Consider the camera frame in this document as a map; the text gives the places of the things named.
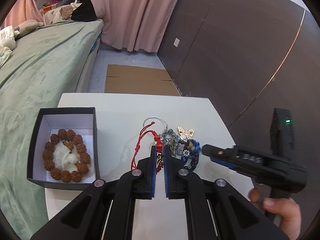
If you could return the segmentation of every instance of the charm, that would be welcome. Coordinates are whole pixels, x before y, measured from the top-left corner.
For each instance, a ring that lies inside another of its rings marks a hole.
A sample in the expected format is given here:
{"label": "charm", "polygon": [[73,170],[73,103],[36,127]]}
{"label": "charm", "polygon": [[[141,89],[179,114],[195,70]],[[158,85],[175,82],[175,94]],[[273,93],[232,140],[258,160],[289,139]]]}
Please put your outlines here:
{"label": "charm", "polygon": [[191,139],[193,137],[193,133],[195,132],[194,129],[187,130],[185,128],[182,128],[181,126],[178,126],[178,130],[179,130],[181,140]]}
{"label": "charm", "polygon": [[182,150],[181,150],[180,146],[177,147],[177,154],[182,155]]}
{"label": "charm", "polygon": [[161,142],[161,136],[158,135],[156,132],[152,131],[152,134],[154,136],[154,140],[156,141],[156,149],[157,149],[157,168],[156,168],[156,173],[161,171],[161,168],[163,168],[163,146],[164,144]]}
{"label": "charm", "polygon": [[184,150],[184,151],[182,152],[182,155],[183,155],[184,157],[188,158],[189,155],[190,155],[190,152],[189,152],[188,150]]}

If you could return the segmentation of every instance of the human hand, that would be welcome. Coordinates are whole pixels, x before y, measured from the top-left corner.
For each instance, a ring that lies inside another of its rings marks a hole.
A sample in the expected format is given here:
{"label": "human hand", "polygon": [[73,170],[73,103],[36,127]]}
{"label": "human hand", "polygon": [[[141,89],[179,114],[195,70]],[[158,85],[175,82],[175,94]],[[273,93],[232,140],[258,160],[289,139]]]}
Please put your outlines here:
{"label": "human hand", "polygon": [[[249,192],[248,197],[256,203],[259,200],[260,193],[254,188]],[[264,198],[263,208],[270,213],[281,216],[279,228],[289,236],[290,240],[298,238],[301,231],[301,212],[300,206],[292,198]]]}

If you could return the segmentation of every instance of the beaded bracelet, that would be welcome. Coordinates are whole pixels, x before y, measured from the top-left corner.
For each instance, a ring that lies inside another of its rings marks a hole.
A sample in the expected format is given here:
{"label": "beaded bracelet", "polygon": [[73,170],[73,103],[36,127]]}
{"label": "beaded bracelet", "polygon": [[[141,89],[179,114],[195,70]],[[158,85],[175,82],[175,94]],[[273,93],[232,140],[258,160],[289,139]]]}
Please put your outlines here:
{"label": "beaded bracelet", "polygon": [[171,156],[182,155],[182,150],[179,146],[179,136],[172,129],[167,129],[159,135],[162,143],[169,145]]}
{"label": "beaded bracelet", "polygon": [[[68,171],[64,169],[62,164],[62,169],[56,167],[53,162],[53,153],[56,149],[56,145],[62,141],[63,145],[68,148],[71,155],[67,156],[68,161],[74,164],[77,168],[77,171]],[[76,147],[76,151],[79,157],[72,155],[72,149]],[[44,159],[44,168],[47,171],[50,171],[50,175],[55,180],[61,180],[62,182],[69,183],[80,182],[82,176],[89,172],[87,164],[90,164],[90,155],[86,152],[87,148],[83,143],[82,136],[76,134],[73,130],[60,129],[58,134],[52,134],[50,136],[50,142],[45,143],[45,151],[43,152]]]}
{"label": "beaded bracelet", "polygon": [[186,164],[188,159],[191,159],[191,163],[188,166],[184,166],[184,168],[193,171],[199,162],[199,154],[201,152],[200,143],[193,139],[187,140],[186,142],[179,140],[179,143],[184,144],[181,156],[183,164]]}

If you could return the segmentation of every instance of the black gift box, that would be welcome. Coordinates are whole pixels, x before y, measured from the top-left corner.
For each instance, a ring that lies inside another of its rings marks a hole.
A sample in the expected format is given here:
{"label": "black gift box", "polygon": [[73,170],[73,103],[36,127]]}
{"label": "black gift box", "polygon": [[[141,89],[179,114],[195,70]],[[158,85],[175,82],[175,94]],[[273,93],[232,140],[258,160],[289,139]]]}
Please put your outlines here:
{"label": "black gift box", "polygon": [[[83,137],[87,153],[91,157],[90,172],[81,182],[64,183],[56,181],[44,169],[42,153],[50,135],[59,129],[72,129]],[[33,129],[27,164],[27,179],[46,188],[84,190],[100,178],[97,153],[97,122],[94,107],[41,108]]]}

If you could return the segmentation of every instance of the red cord keychain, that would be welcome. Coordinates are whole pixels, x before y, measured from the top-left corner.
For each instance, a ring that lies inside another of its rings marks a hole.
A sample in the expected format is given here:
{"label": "red cord keychain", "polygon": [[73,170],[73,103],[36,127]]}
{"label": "red cord keychain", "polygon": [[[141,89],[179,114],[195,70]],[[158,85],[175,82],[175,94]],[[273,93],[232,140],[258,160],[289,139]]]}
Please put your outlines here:
{"label": "red cord keychain", "polygon": [[162,150],[163,150],[163,144],[160,140],[160,136],[153,130],[148,130],[146,131],[147,128],[149,128],[151,125],[155,124],[155,122],[151,122],[150,124],[146,125],[144,128],[142,128],[142,130],[140,131],[140,134],[139,134],[139,139],[138,139],[138,142],[137,142],[137,145],[135,147],[135,153],[133,155],[133,158],[131,160],[131,170],[133,169],[136,169],[137,168],[137,165],[136,165],[136,160],[135,160],[135,157],[136,155],[138,154],[138,151],[140,149],[140,141],[141,139],[149,132],[152,133],[153,137],[154,137],[154,140],[156,141],[156,147],[157,147],[157,168],[156,168],[156,172],[158,173],[161,168],[163,168],[163,155],[162,155]]}

